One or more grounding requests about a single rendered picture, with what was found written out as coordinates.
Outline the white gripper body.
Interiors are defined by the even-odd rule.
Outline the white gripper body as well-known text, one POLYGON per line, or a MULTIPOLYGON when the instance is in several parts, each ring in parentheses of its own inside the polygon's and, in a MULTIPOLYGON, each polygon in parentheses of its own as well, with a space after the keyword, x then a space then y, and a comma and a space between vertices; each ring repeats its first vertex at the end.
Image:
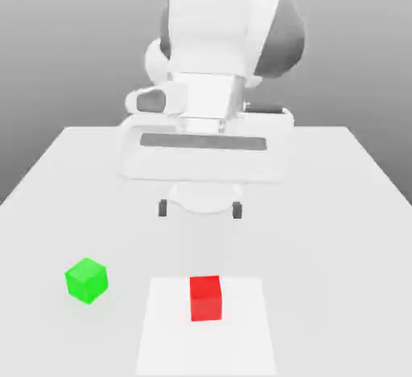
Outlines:
POLYGON ((288 110, 239 113, 223 133, 193 133, 163 113, 129 116, 119 127, 120 175, 129 179, 278 183, 290 157, 295 119, 288 110))

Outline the small red cube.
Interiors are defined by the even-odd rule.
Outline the small red cube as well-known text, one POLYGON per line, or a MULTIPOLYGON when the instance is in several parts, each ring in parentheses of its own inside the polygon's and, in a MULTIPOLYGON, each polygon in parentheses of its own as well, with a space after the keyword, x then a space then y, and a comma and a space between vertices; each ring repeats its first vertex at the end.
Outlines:
POLYGON ((222 319, 222 292, 218 276, 191 277, 190 310, 193 322, 222 319))

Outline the small green cube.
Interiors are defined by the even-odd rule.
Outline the small green cube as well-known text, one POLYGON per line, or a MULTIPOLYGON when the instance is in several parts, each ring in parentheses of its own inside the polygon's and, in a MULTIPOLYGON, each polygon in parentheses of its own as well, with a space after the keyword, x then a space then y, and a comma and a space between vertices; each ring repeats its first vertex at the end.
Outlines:
POLYGON ((108 288, 108 274, 104 265, 85 257, 64 273, 68 293, 92 304, 108 288))

